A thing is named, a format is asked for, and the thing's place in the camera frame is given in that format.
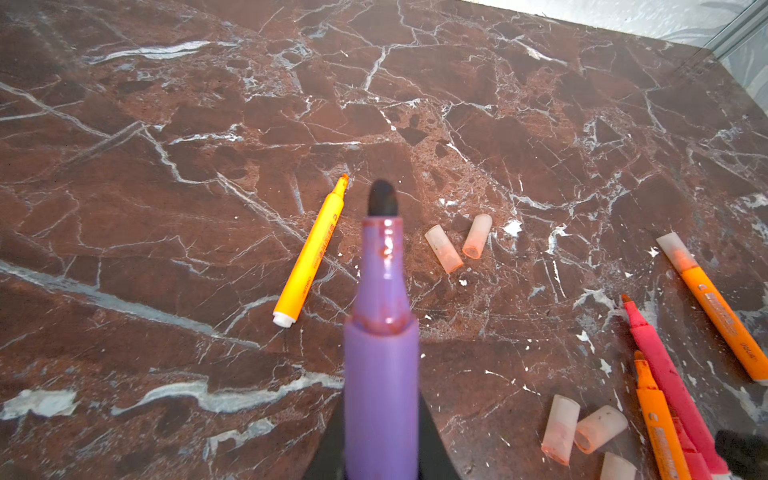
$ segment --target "black object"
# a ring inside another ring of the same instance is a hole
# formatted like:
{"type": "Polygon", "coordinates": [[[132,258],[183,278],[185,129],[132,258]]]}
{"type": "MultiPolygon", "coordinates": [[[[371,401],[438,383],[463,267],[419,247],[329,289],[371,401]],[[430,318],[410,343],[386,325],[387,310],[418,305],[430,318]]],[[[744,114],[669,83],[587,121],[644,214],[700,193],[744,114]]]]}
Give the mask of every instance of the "black object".
{"type": "Polygon", "coordinates": [[[723,457],[731,472],[744,480],[768,478],[767,438],[720,430],[715,435],[715,451],[723,457]]]}
{"type": "Polygon", "coordinates": [[[386,180],[377,180],[368,194],[369,217],[397,217],[395,188],[386,180]]]}
{"type": "MultiPolygon", "coordinates": [[[[344,475],[344,396],[333,410],[326,432],[303,480],[346,480],[344,475]]],[[[419,394],[419,480],[461,480],[445,451],[432,414],[419,394]]]]}

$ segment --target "black marker tip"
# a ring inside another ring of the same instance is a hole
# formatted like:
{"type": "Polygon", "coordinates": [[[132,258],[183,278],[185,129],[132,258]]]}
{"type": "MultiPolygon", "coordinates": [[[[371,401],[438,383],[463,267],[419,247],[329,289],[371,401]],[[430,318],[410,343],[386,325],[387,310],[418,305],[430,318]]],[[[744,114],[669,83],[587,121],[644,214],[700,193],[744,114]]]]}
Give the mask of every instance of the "black marker tip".
{"type": "Polygon", "coordinates": [[[397,216],[397,195],[390,182],[377,180],[371,185],[371,191],[368,195],[368,216],[397,216]]]}

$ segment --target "orange marker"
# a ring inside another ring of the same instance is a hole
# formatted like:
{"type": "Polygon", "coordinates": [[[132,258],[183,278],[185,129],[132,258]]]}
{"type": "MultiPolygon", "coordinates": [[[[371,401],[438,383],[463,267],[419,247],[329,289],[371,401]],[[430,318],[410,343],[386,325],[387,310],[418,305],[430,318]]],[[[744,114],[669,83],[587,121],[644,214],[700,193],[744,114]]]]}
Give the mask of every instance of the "orange marker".
{"type": "Polygon", "coordinates": [[[662,480],[691,480],[685,454],[672,423],[667,400],[656,385],[654,376],[642,352],[634,353],[637,368],[637,399],[643,409],[643,419],[648,428],[650,444],[654,447],[656,465],[662,480]]]}
{"type": "Polygon", "coordinates": [[[699,304],[736,354],[750,378],[760,385],[768,386],[768,357],[696,263],[677,233],[668,233],[656,241],[683,277],[696,300],[699,300],[699,304]]]}

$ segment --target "black holder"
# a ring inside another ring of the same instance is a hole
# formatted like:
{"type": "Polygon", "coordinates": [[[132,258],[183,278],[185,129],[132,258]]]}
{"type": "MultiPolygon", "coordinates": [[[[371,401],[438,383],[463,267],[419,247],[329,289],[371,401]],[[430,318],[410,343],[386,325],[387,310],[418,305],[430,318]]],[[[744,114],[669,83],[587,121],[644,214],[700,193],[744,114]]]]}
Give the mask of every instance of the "black holder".
{"type": "MultiPolygon", "coordinates": [[[[326,432],[320,439],[320,445],[304,473],[303,480],[347,480],[344,474],[344,395],[333,410],[326,432]]],[[[419,480],[461,480],[442,444],[440,433],[421,393],[419,393],[419,480]]]]}

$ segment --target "white wall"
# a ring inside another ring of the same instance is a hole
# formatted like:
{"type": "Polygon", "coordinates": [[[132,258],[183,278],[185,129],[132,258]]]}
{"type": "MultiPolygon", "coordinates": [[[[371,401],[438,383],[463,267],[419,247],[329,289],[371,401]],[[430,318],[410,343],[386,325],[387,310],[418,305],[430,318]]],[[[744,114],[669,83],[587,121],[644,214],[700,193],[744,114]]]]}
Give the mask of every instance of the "white wall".
{"type": "Polygon", "coordinates": [[[703,46],[752,0],[468,0],[567,22],[703,46]]]}

